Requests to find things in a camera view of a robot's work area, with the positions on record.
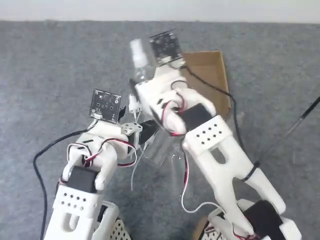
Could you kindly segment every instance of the cardboard box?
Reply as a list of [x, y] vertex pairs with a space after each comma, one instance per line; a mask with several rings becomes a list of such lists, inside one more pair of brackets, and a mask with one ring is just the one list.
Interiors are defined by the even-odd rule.
[[[225, 63], [220, 51], [186, 52], [183, 57], [194, 74], [207, 83], [229, 92]], [[231, 109], [231, 101], [228, 96], [190, 76], [186, 69], [182, 71], [182, 74], [191, 88], [213, 102], [219, 115], [222, 117], [227, 116]]]

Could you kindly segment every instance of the black cable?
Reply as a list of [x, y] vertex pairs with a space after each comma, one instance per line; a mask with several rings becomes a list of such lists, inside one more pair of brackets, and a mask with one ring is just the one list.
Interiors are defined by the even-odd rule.
[[33, 169], [35, 171], [35, 174], [37, 176], [37, 178], [39, 179], [39, 182], [40, 182], [40, 185], [41, 185], [41, 190], [42, 190], [42, 193], [43, 193], [43, 217], [42, 217], [42, 225], [41, 225], [41, 232], [40, 232], [40, 240], [43, 240], [44, 239], [44, 235], [45, 235], [45, 228], [46, 228], [46, 220], [47, 220], [47, 213], [48, 213], [48, 196], [47, 196], [47, 191], [46, 191], [46, 187], [45, 187], [45, 184], [44, 184], [44, 180], [39, 172], [39, 169], [38, 169], [38, 166], [37, 166], [37, 160], [38, 158], [44, 154], [46, 151], [48, 151], [52, 146], [56, 145], [57, 143], [67, 139], [67, 138], [70, 138], [70, 137], [73, 137], [73, 136], [77, 136], [77, 135], [80, 135], [80, 134], [83, 134], [83, 133], [86, 133], [88, 132], [89, 130], [91, 130], [96, 124], [97, 122], [92, 125], [90, 128], [87, 128], [87, 129], [84, 129], [84, 130], [79, 130], [79, 131], [74, 131], [72, 133], [69, 133], [65, 136], [62, 136], [60, 138], [58, 138], [57, 140], [51, 142], [49, 145], [47, 145], [44, 149], [42, 149], [41, 151], [39, 151], [33, 158], [33, 162], [32, 162], [32, 165], [33, 165]]
[[266, 159], [266, 156], [270, 153], [273, 153], [273, 151], [275, 151], [277, 149], [277, 147], [284, 141], [286, 140], [290, 134], [301, 124], [301, 122], [312, 112], [312, 110], [314, 110], [316, 108], [316, 106], [320, 103], [320, 96], [311, 104], [310, 107], [308, 107], [308, 109], [295, 121], [295, 123], [288, 129], [286, 130], [281, 137], [279, 138], [279, 140], [277, 142], [275, 142], [274, 144], [271, 144], [271, 146], [264, 151], [260, 157], [258, 158], [258, 160], [253, 164], [253, 168], [251, 169], [251, 171], [248, 173], [248, 175], [242, 179], [242, 181], [247, 181], [252, 174], [254, 174], [255, 170], [257, 168], [259, 168], [259, 166], [261, 165], [261, 162]]

